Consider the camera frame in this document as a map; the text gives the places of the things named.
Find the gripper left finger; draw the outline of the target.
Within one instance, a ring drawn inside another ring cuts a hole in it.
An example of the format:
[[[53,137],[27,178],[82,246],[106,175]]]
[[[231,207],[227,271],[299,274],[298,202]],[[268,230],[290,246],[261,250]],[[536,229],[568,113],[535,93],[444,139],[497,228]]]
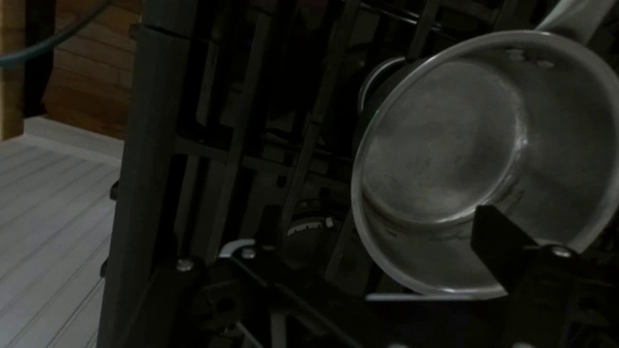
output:
[[[225,245],[214,264],[197,262],[175,291],[163,348],[312,348],[315,321],[276,288],[301,276],[271,246]]]

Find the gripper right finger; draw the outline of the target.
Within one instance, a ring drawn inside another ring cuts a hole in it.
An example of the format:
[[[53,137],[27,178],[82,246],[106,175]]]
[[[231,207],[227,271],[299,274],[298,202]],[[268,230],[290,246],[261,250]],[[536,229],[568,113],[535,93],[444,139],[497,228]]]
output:
[[[471,247],[508,294],[498,348],[619,348],[619,269],[540,245],[492,205]]]

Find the silver metal pot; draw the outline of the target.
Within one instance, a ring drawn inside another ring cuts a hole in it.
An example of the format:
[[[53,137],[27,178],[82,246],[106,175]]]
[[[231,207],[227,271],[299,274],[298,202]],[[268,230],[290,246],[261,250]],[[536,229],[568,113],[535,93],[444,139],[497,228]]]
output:
[[[471,38],[400,69],[365,104],[350,196],[359,238],[397,283],[505,295],[471,249],[493,205],[577,252],[619,209],[619,76],[587,47],[617,0],[559,0],[536,29]]]

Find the stove knob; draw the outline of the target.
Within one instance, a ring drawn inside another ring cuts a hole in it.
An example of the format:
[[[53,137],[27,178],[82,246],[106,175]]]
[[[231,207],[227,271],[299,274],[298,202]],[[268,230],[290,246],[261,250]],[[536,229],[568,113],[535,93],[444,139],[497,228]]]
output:
[[[325,271],[342,222],[330,215],[301,215],[281,245],[281,258],[292,269]]]

